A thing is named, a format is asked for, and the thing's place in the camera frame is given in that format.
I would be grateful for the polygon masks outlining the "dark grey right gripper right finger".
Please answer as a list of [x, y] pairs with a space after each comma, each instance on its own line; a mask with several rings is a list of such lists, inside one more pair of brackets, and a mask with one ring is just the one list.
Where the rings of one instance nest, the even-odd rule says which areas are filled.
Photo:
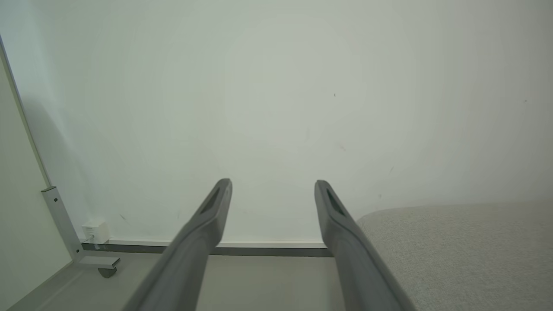
[[315, 203], [322, 240], [337, 264], [346, 309], [415, 310], [375, 247], [327, 181], [316, 181]]

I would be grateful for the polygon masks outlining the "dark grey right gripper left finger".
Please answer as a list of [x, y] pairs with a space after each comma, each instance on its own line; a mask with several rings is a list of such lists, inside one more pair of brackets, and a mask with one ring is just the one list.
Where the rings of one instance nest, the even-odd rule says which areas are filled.
[[207, 260], [222, 239], [231, 197], [231, 180], [217, 181], [123, 307], [125, 311], [196, 310]]

